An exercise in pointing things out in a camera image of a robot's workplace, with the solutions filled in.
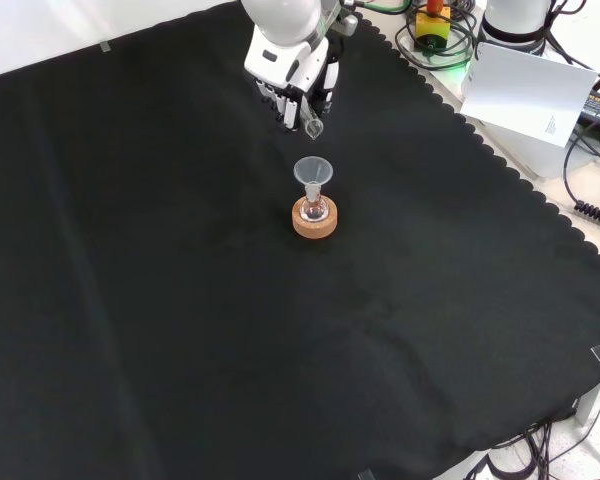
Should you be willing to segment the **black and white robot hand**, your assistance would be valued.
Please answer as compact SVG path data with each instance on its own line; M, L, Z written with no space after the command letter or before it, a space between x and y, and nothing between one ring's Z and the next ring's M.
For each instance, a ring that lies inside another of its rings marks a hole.
M305 41L280 47L255 28L244 67L284 129L301 129L312 140L323 133L339 77L339 60L326 38L316 48Z

